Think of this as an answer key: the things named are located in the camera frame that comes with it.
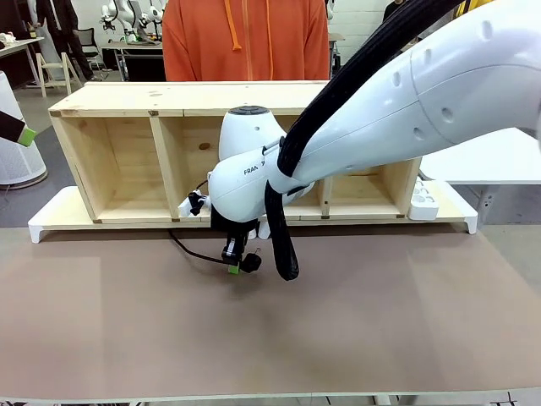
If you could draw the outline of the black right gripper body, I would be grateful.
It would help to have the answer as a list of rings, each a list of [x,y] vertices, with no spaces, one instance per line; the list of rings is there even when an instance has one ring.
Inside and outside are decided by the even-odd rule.
[[[226,219],[216,208],[212,208],[210,214],[210,227],[215,231],[227,234],[227,243],[224,250],[228,250],[229,245],[233,240],[235,242],[242,241],[246,244],[248,234],[256,229],[256,221],[235,222]]]

